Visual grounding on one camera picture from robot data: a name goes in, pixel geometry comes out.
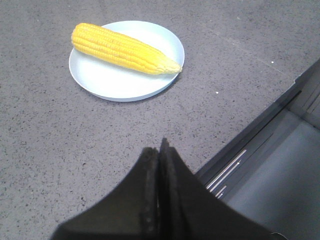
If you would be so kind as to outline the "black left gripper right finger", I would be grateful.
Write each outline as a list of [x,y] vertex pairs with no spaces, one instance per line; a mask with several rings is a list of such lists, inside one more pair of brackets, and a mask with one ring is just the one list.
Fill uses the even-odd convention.
[[164,240],[272,240],[272,233],[218,200],[163,139],[159,152],[160,236]]

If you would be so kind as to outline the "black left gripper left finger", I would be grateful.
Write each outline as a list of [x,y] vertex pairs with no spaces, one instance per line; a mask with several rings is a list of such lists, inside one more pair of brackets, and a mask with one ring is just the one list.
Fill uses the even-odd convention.
[[158,151],[142,150],[123,181],[97,204],[65,221],[53,240],[156,240]]

